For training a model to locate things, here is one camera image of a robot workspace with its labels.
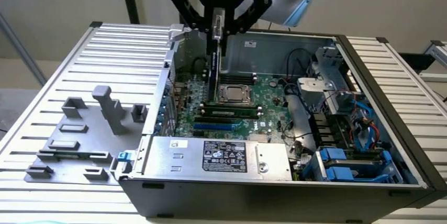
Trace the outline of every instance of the warning label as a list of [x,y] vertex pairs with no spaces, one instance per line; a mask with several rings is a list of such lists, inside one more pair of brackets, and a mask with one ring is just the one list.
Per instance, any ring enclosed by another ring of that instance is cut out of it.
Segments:
[[201,168],[206,172],[246,173],[245,143],[205,141]]

